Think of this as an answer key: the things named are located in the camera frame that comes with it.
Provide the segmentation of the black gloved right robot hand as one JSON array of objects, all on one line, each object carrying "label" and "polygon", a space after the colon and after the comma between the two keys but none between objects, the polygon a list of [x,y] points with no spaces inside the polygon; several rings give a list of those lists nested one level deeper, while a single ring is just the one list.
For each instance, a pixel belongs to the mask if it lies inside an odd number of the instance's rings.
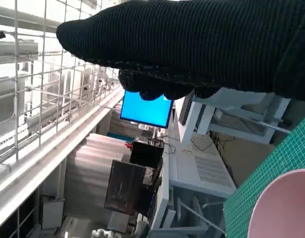
[{"label": "black gloved right robot hand", "polygon": [[305,0],[131,0],[56,36],[145,101],[223,88],[305,101]]}]

